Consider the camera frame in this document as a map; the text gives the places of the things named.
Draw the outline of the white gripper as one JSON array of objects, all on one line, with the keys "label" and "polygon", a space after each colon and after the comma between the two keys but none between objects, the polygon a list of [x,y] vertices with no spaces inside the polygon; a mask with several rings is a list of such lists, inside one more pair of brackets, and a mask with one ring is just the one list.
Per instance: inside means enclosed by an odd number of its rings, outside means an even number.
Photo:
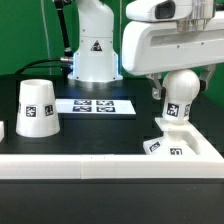
[{"label": "white gripper", "polygon": [[202,67],[200,90],[206,91],[216,65],[224,62],[224,13],[216,13],[203,31],[178,32],[175,22],[130,22],[123,34],[122,66],[133,75],[147,75],[152,97],[161,100],[166,88],[160,72]]}]

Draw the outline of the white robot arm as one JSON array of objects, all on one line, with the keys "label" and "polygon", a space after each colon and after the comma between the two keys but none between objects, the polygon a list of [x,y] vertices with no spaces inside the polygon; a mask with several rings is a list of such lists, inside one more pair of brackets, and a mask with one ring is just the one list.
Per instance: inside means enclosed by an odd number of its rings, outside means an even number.
[{"label": "white robot arm", "polygon": [[154,81],[153,97],[168,92],[161,74],[200,67],[202,91],[224,62],[224,9],[215,0],[134,0],[126,6],[122,53],[113,52],[112,13],[99,0],[77,0],[80,44],[73,80],[91,84],[115,79],[117,67]]}]

